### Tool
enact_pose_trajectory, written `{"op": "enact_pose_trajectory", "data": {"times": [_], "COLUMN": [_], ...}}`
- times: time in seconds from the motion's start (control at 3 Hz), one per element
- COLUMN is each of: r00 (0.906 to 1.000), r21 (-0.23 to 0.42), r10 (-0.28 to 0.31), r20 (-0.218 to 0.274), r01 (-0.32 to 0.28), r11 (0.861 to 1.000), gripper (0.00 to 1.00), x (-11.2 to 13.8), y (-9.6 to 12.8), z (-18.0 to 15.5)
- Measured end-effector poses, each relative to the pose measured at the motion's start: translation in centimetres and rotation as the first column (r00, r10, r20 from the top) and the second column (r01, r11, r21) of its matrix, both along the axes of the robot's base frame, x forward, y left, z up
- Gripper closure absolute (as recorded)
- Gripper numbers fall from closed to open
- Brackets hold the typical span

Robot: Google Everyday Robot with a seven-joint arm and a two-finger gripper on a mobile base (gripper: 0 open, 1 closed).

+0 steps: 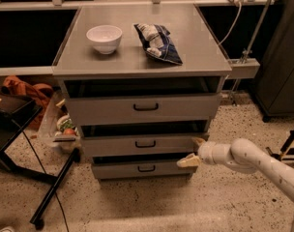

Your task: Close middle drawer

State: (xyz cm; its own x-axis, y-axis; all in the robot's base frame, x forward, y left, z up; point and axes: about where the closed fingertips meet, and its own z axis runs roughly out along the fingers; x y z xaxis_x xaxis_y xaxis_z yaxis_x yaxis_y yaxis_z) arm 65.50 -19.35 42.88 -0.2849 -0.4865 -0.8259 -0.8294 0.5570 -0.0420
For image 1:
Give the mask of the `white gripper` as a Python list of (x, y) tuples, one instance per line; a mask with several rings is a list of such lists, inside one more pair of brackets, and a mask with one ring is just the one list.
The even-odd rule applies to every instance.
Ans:
[(200, 137), (193, 137), (192, 142), (199, 147), (198, 156), (195, 153), (187, 155), (177, 161), (177, 166), (181, 168), (197, 167), (201, 160), (210, 165), (226, 165), (232, 160), (229, 144), (221, 144), (207, 141)]

